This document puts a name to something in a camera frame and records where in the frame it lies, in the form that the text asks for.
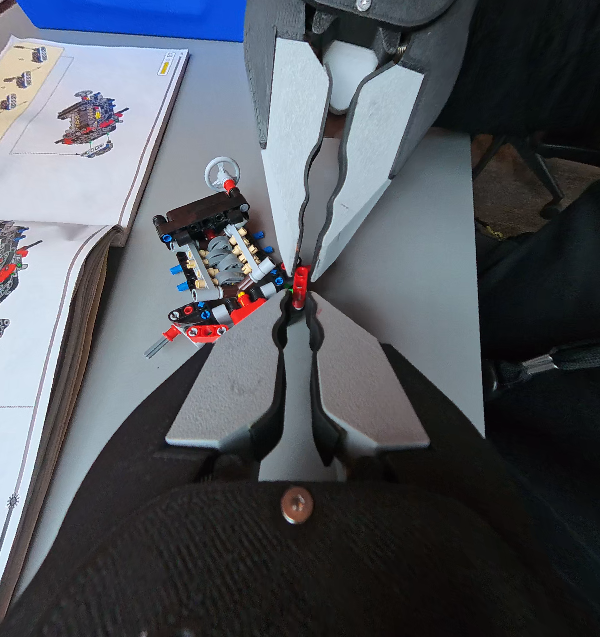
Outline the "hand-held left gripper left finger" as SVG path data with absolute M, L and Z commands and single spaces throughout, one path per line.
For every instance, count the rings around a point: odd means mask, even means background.
M 280 291 L 211 349 L 166 442 L 263 460 L 281 439 L 288 291 Z

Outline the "person's right forearm black sleeve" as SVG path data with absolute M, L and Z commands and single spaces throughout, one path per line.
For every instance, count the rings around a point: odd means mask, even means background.
M 600 1 L 479 1 L 434 124 L 517 136 L 600 129 Z

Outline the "blue plastic bin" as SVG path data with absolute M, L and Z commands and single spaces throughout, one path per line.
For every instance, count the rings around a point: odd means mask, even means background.
M 246 1 L 17 1 L 44 29 L 242 42 Z

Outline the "black office chair base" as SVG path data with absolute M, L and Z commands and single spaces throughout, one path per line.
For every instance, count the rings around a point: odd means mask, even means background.
M 505 236 L 534 231 L 600 179 L 600 148 L 542 135 L 471 139 L 475 215 Z

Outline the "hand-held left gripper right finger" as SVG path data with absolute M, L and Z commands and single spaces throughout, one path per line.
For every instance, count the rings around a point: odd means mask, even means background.
M 324 465 L 424 449 L 430 439 L 379 341 L 307 293 L 315 446 Z

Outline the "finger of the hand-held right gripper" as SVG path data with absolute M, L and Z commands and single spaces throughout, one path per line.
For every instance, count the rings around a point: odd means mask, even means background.
M 262 150 L 279 253 L 292 275 L 303 235 L 308 172 L 319 151 L 331 77 L 309 43 L 276 39 L 267 143 Z
M 316 246 L 312 282 L 338 258 L 389 186 L 423 79 L 423 73 L 390 63 L 365 77 L 354 93 L 339 149 L 339 180 Z

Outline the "lego instruction booklet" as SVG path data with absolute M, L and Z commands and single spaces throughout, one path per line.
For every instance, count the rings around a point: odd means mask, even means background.
M 188 57 L 16 37 L 0 54 L 0 621 Z

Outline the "red lego beam piece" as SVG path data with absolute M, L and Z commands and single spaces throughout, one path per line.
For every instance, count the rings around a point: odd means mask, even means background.
M 301 311 L 305 305 L 310 270 L 311 266 L 297 266 L 294 272 L 291 305 L 297 311 Z

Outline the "lego vehicle chassis model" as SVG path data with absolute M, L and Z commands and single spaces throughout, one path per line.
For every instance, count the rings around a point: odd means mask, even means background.
M 216 157 L 204 179 L 212 195 L 153 218 L 161 243 L 175 254 L 173 275 L 184 275 L 178 290 L 188 300 L 168 313 L 169 329 L 145 351 L 151 359 L 183 336 L 196 348 L 214 343 L 280 291 L 293 291 L 289 276 L 264 233 L 249 230 L 250 205 L 238 188 L 241 172 L 231 157 Z

